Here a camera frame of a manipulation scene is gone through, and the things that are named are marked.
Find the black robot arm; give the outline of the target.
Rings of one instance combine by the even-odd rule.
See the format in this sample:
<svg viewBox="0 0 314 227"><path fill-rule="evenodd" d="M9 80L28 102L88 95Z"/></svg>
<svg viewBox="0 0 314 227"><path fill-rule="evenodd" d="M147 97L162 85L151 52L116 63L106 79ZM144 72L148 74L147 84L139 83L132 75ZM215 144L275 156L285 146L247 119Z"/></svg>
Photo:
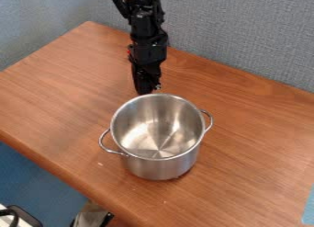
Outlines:
<svg viewBox="0 0 314 227"><path fill-rule="evenodd" d="M127 57L139 95L160 88L160 65L167 59L168 34L162 27L164 11L160 0L112 0L131 31Z"/></svg>

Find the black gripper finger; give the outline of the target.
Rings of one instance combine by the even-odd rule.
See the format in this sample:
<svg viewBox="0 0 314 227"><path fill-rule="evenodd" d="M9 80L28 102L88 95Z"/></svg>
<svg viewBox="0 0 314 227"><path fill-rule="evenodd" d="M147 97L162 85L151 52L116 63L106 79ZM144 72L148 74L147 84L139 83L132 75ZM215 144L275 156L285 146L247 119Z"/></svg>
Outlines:
<svg viewBox="0 0 314 227"><path fill-rule="evenodd" d="M159 63L147 65L131 64L132 80L139 95L150 94L159 88L162 76Z"/></svg>

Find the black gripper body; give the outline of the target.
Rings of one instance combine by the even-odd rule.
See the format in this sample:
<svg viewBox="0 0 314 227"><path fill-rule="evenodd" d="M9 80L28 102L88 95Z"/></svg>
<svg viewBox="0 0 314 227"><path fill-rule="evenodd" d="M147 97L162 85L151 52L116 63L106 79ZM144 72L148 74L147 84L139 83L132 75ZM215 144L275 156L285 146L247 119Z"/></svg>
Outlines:
<svg viewBox="0 0 314 227"><path fill-rule="evenodd" d="M132 43L127 49L131 51L128 60L138 65L147 65L152 63L160 64L167 59L167 46L168 46L168 34L159 32L154 36L139 36L131 34Z"/></svg>

